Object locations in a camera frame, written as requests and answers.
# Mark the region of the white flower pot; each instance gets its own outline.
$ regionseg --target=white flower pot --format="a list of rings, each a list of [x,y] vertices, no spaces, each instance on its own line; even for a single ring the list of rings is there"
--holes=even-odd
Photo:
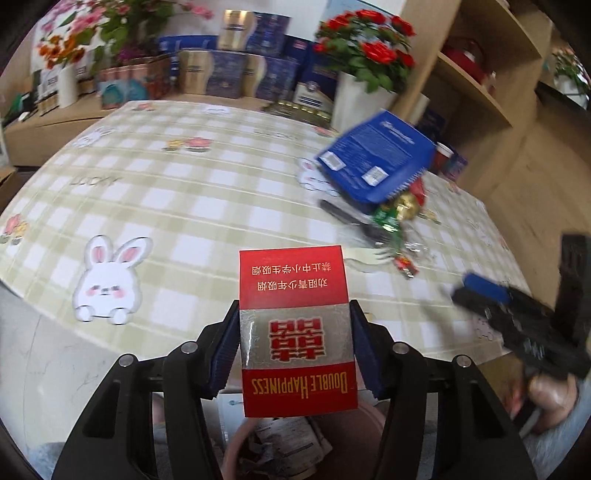
[[[63,67],[57,74],[57,96],[60,108],[70,106],[78,100],[76,69],[71,63]]]
[[[573,102],[577,103],[583,108],[587,108],[587,95],[580,92],[573,79],[567,77],[566,75],[559,75],[558,78],[554,79],[554,85],[560,93],[567,95]]]
[[[353,75],[339,73],[336,89],[335,108],[331,126],[337,132],[344,133],[373,117],[382,109],[392,105],[397,93],[381,87],[374,93],[366,93],[366,82],[356,82]]]

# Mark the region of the bunny print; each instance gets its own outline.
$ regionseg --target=bunny print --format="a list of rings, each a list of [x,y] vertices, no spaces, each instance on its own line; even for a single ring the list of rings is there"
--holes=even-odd
[[[301,171],[298,173],[297,180],[306,190],[328,193],[333,197],[339,196],[314,162],[307,158],[300,158],[298,162]]]
[[[96,142],[100,137],[104,137],[105,135],[109,135],[115,131],[114,128],[103,128],[99,127],[93,130],[92,132],[88,132],[86,135],[76,138],[72,142],[72,147],[74,148],[83,148],[83,147],[90,147],[94,142]]]
[[[90,322],[93,317],[109,319],[113,325],[124,325],[129,314],[142,303],[134,267],[148,256],[152,240],[139,237],[123,244],[112,255],[111,241],[98,235],[85,249],[86,271],[74,291],[76,319]]]

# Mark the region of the red cigarette pack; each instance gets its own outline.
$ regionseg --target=red cigarette pack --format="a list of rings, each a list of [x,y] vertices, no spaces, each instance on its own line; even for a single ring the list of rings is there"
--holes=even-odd
[[[241,251],[240,327],[247,417],[357,408],[340,246]]]

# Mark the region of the shelf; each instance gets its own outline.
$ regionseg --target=shelf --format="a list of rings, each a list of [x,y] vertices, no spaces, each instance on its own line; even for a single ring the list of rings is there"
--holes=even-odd
[[[462,95],[465,95],[479,105],[482,105],[507,125],[512,125],[499,103],[491,97],[488,92],[485,92],[476,80],[470,77],[464,72],[464,70],[441,52],[437,55],[437,64],[435,65],[434,72]]]
[[[530,60],[544,56],[523,25],[497,0],[463,0],[460,12],[479,31],[504,47],[507,56]]]

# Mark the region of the tablecloth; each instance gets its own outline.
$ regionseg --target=tablecloth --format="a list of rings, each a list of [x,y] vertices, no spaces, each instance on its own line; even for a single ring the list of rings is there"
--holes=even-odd
[[[241,249],[337,242],[341,225],[297,181],[299,159],[331,141],[262,112],[130,102],[64,146],[2,214],[0,280],[94,343],[165,355],[223,319]],[[483,203],[424,180],[441,225],[414,225],[432,261],[412,280],[392,264],[347,267],[349,296],[425,355],[499,356],[499,338],[452,305],[451,289],[467,270],[527,284]]]

